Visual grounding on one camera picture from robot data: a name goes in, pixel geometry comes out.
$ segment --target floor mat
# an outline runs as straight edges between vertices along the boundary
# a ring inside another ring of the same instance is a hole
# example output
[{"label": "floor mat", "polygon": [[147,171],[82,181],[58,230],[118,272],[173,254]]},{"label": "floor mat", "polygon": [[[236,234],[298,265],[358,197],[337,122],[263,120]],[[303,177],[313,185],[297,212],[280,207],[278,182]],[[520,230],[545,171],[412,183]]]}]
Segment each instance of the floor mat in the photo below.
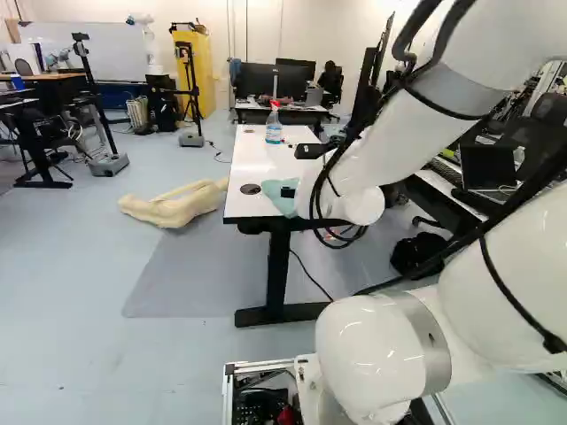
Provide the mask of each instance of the floor mat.
[{"label": "floor mat", "polygon": [[[223,207],[197,217],[186,228],[164,230],[122,310],[125,317],[219,317],[265,304],[269,235],[243,235],[222,224]],[[330,250],[311,231],[297,232],[291,247],[309,273],[334,297],[346,297],[395,275],[389,264],[393,246],[416,230],[400,220],[400,211],[384,217],[357,243]],[[290,256],[286,302],[324,301]]]}]

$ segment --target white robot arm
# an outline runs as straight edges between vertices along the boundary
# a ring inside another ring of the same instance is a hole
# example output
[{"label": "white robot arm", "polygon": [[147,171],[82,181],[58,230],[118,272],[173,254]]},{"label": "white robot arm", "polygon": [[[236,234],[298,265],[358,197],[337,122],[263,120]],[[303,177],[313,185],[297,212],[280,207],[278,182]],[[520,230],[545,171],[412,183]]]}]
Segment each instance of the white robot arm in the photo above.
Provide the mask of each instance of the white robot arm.
[{"label": "white robot arm", "polygon": [[[427,9],[427,4],[433,4],[434,9],[440,2],[422,1],[416,12],[420,5]],[[382,197],[377,186],[398,182],[419,170],[534,69],[550,59],[566,57],[567,38],[559,30],[563,20],[554,12],[556,7],[560,7],[558,0],[456,0],[438,39],[432,41],[434,47],[425,48],[434,51],[432,61],[408,84],[413,95],[406,90],[396,93],[365,136],[330,170],[340,197],[328,183],[323,186],[323,215],[361,225],[376,221],[383,210],[376,208]],[[398,40],[394,54],[406,47]],[[416,97],[468,119],[436,111]],[[320,172],[314,165],[300,179],[296,207],[301,217],[310,216],[309,201]]]},{"label": "white robot arm", "polygon": [[[440,39],[447,47],[439,61],[412,81],[412,93],[397,93],[331,169],[341,197],[325,185],[323,215],[377,220],[377,185],[412,174],[477,122],[471,117],[567,53],[558,6],[456,0],[447,19],[458,25]],[[313,214],[320,171],[299,185],[304,217]],[[490,374],[567,368],[566,198],[562,185],[521,206],[456,255],[437,285],[345,298],[323,311],[316,325],[322,381],[353,422],[396,423],[413,398]]]}]

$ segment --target spray bottle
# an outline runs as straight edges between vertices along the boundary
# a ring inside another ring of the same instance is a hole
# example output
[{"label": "spray bottle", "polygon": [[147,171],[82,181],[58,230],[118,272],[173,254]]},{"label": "spray bottle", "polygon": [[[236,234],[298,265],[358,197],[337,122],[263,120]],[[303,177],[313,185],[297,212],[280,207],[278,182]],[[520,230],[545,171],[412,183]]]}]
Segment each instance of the spray bottle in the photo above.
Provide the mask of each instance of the spray bottle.
[{"label": "spray bottle", "polygon": [[282,142],[282,123],[278,119],[277,109],[280,103],[277,100],[269,101],[272,112],[269,113],[266,120],[266,143],[279,144]]}]

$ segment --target beige mannequin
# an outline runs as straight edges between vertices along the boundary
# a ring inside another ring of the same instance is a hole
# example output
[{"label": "beige mannequin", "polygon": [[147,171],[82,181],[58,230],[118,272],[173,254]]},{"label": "beige mannequin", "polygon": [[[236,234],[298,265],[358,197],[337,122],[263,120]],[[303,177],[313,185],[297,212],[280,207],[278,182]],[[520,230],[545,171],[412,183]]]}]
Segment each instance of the beige mannequin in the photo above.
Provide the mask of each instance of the beige mannequin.
[{"label": "beige mannequin", "polygon": [[[149,221],[161,228],[181,228],[194,217],[216,210],[221,202],[221,194],[228,186],[228,177],[217,182],[199,180],[159,195],[150,201],[143,201],[132,194],[127,194],[118,201],[118,205],[123,213],[136,219]],[[189,190],[191,193],[188,195],[169,199]]]}]

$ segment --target red component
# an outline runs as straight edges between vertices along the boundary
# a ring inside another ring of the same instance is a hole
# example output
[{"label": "red component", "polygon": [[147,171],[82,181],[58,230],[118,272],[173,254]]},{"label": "red component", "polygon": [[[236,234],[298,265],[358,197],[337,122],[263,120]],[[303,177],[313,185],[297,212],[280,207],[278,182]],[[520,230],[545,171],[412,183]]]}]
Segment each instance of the red component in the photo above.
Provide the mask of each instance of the red component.
[{"label": "red component", "polygon": [[286,406],[280,414],[277,415],[276,420],[278,425],[294,425],[293,411],[289,406]]}]

